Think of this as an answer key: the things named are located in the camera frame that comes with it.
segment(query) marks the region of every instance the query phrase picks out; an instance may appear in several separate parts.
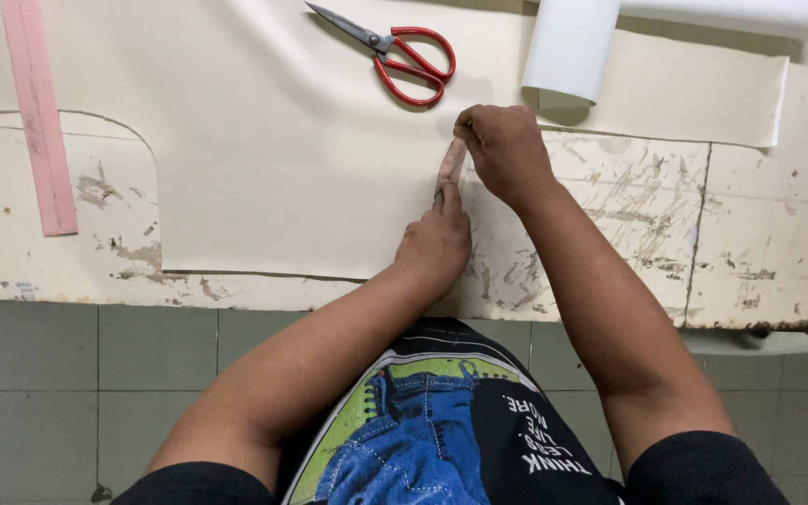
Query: scissor handle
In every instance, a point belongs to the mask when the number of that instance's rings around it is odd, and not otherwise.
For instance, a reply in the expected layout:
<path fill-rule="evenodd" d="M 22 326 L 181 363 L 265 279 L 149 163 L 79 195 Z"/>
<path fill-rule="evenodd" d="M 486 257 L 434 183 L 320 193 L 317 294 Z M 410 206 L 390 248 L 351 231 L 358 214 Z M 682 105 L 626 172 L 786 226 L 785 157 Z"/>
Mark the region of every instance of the scissor handle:
<path fill-rule="evenodd" d="M 451 77 L 454 76 L 455 70 L 457 68 L 457 59 L 455 58 L 455 50 L 454 48 L 451 47 L 451 44 L 449 44 L 448 41 L 445 40 L 444 37 L 442 37 L 440 33 L 438 33 L 437 31 L 433 31 L 432 29 L 429 28 L 420 28 L 418 26 L 399 26 L 397 28 L 392 28 L 391 34 L 396 37 L 393 43 L 399 48 L 401 48 L 402 51 L 407 53 L 407 55 L 410 56 L 414 61 L 416 61 L 418 65 L 424 68 L 426 72 L 438 77 L 439 79 L 442 80 L 443 83 L 447 83 L 451 79 Z M 416 52 L 413 48 L 411 48 L 407 42 L 398 39 L 397 38 L 398 35 L 422 35 L 423 37 L 428 37 L 429 39 L 438 42 L 438 44 L 442 46 L 444 54 L 446 54 L 448 57 L 449 62 L 448 71 L 442 72 L 441 70 L 432 66 L 432 64 L 426 61 L 418 52 Z"/>
<path fill-rule="evenodd" d="M 380 61 L 379 58 L 374 58 L 373 64 L 376 67 L 376 73 L 379 74 L 379 77 L 385 83 L 385 87 L 389 88 L 389 91 L 398 97 L 399 100 L 407 103 L 408 105 L 413 105 L 415 107 L 428 107 L 430 105 L 436 104 L 439 100 L 441 100 L 442 95 L 444 94 L 444 83 L 446 83 L 451 77 L 455 74 L 455 69 L 457 66 L 457 60 L 455 59 L 455 52 L 454 49 L 451 47 L 451 44 L 448 43 L 447 40 L 444 39 L 439 33 L 432 31 L 432 29 L 426 28 L 419 28 L 416 26 L 402 26 L 397 28 L 391 29 L 391 35 L 395 38 L 392 40 L 391 43 L 401 48 L 405 54 L 411 57 L 417 65 L 420 65 L 423 69 L 416 68 L 414 66 L 405 65 L 403 63 L 399 63 L 392 59 L 385 58 L 384 64 Z M 428 37 L 432 40 L 435 40 L 439 44 L 441 44 L 442 49 L 444 49 L 444 53 L 448 57 L 448 61 L 450 62 L 448 66 L 447 72 L 442 72 L 438 70 L 425 58 L 423 58 L 418 52 L 416 52 L 413 48 L 408 45 L 407 42 L 404 40 L 400 40 L 398 35 L 422 35 L 424 37 Z M 395 86 L 394 83 L 391 82 L 391 78 L 389 77 L 388 73 L 385 72 L 385 66 L 388 68 L 392 68 L 394 70 L 399 70 L 404 72 L 405 74 L 410 74 L 415 77 L 419 77 L 420 79 L 425 80 L 429 83 L 430 86 L 434 87 L 436 91 L 435 95 L 432 98 L 428 98 L 426 100 L 418 100 L 416 98 L 409 97 L 405 95 L 398 89 L 398 86 Z"/>

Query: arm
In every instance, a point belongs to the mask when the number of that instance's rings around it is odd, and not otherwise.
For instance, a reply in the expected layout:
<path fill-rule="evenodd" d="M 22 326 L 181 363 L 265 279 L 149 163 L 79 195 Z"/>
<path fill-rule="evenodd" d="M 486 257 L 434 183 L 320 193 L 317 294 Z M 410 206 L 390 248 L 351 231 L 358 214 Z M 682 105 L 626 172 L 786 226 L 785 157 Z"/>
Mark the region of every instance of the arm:
<path fill-rule="evenodd" d="M 476 106 L 454 132 L 538 249 L 569 339 L 597 385 L 623 474 L 670 435 L 734 434 L 657 299 L 555 179 L 532 110 Z"/>
<path fill-rule="evenodd" d="M 280 443 L 453 288 L 471 247 L 469 218 L 448 183 L 442 211 L 407 227 L 388 269 L 234 362 L 185 411 L 145 472 L 210 461 L 241 468 L 274 491 Z"/>

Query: left hand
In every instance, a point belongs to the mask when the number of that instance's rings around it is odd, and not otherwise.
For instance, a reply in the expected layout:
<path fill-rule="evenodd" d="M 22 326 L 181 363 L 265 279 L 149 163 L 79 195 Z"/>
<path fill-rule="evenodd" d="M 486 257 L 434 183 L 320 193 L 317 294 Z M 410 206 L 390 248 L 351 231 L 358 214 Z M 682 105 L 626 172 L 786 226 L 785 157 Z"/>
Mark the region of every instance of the left hand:
<path fill-rule="evenodd" d="M 420 221 L 408 224 L 394 262 L 435 301 L 454 289 L 472 253 L 469 216 L 457 184 L 445 182 L 442 190 L 441 212 L 428 210 Z"/>

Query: blue jeans graphic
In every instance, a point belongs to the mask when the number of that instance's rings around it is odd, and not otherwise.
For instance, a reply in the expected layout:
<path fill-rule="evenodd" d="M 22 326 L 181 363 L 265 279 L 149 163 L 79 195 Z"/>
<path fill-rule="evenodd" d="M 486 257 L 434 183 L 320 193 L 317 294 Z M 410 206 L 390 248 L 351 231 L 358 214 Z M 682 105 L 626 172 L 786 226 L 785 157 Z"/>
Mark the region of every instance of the blue jeans graphic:
<path fill-rule="evenodd" d="M 472 366 L 472 373 L 467 371 Z M 341 503 L 490 505 L 479 474 L 469 402 L 477 374 L 420 372 L 367 381 L 376 413 L 332 456 L 314 500 Z"/>

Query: tile floor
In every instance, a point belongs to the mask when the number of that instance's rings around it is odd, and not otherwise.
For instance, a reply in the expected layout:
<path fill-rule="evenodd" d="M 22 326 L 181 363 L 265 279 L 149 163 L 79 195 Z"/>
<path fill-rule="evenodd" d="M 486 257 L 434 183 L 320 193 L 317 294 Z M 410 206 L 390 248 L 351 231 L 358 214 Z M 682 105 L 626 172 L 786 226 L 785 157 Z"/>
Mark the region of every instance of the tile floor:
<path fill-rule="evenodd" d="M 0 503 L 116 496 L 219 370 L 301 316 L 0 303 Z M 468 323 L 530 367 L 600 471 L 621 479 L 562 325 Z M 808 504 L 808 355 L 698 360 L 742 439 L 794 505 Z"/>

